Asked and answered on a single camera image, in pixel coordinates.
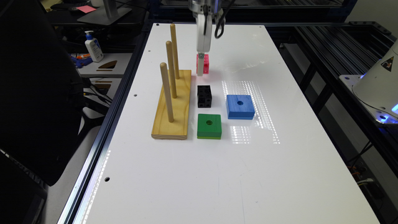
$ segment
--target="wooden peg board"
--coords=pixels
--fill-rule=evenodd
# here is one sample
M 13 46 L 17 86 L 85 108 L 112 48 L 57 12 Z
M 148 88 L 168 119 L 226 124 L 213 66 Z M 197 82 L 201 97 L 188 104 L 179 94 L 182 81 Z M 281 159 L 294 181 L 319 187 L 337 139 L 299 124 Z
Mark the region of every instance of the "wooden peg board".
M 188 132 L 189 97 L 191 91 L 191 70 L 180 70 L 180 78 L 175 80 L 177 98 L 172 98 L 174 122 L 167 117 L 164 89 L 160 92 L 157 104 L 152 138 L 184 140 Z

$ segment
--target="blue block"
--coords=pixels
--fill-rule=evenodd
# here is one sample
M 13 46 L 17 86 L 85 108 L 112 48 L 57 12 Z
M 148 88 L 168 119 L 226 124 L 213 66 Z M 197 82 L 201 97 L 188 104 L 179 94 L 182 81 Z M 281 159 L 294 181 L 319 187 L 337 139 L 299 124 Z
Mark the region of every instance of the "blue block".
M 226 95 L 228 119 L 253 119 L 254 106 L 249 95 Z

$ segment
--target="black block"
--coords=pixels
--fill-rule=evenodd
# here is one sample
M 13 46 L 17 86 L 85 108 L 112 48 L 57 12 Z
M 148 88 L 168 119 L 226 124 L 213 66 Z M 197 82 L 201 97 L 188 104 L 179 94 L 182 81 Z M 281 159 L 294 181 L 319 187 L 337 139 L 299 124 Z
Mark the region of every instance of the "black block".
M 209 85 L 198 85 L 198 107 L 211 108 L 211 90 Z

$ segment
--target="pump bottle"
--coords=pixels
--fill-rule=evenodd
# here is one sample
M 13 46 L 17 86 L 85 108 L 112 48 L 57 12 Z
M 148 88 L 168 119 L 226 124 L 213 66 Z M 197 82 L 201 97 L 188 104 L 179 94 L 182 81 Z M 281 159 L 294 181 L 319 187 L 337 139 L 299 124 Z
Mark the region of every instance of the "pump bottle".
M 85 32 L 87 38 L 85 45 L 87 47 L 88 53 L 90 53 L 93 62 L 100 62 L 104 58 L 104 54 L 102 53 L 98 40 L 96 38 L 93 38 L 93 36 L 91 36 L 91 33 L 94 31 L 89 30 Z

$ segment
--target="white tabletop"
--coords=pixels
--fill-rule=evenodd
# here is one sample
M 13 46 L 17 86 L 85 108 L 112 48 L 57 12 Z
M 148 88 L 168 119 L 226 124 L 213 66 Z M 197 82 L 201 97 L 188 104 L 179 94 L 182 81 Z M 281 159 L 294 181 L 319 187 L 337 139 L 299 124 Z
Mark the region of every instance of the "white tabletop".
M 171 39 L 169 24 L 154 25 L 85 222 L 379 223 L 264 26 L 225 26 L 203 77 L 196 25 L 176 27 L 193 75 L 188 139 L 150 136 Z M 197 108 L 197 85 L 211 86 L 211 108 Z M 254 119 L 228 120 L 227 94 L 251 95 Z M 221 140 L 197 139 L 198 113 L 221 115 Z

